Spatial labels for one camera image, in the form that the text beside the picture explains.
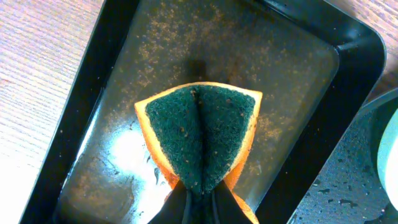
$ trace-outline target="baking tray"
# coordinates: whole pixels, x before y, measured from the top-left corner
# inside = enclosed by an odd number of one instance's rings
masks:
[[[285,223],[385,57],[376,32],[321,0],[106,1],[21,223],[147,223],[170,188],[134,103],[195,81],[264,93],[234,191],[261,223]]]

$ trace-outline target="wooden table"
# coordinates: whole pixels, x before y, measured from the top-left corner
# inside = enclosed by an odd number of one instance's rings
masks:
[[[386,70],[370,97],[398,87],[398,0],[330,2],[386,43]],[[102,3],[0,2],[1,223],[18,222],[24,209]]]

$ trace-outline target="green scouring pad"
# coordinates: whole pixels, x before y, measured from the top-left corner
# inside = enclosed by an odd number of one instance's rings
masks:
[[[210,192],[222,181],[232,191],[249,154],[262,93],[198,82],[135,104],[148,150],[172,188],[181,180],[194,195],[196,223],[211,223]],[[248,206],[239,206],[256,222]]]

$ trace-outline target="folded sponge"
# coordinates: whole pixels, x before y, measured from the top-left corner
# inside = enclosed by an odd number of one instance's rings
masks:
[[[136,103],[148,150],[170,186],[181,180],[193,192],[194,202],[202,205],[222,180],[232,191],[251,148],[261,98],[258,91],[198,82]],[[244,201],[234,196],[244,213],[257,222]]]

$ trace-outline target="dark countertop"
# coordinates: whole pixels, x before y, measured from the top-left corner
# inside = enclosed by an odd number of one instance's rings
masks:
[[[398,223],[377,176],[377,150],[398,98],[356,118],[289,223]]]

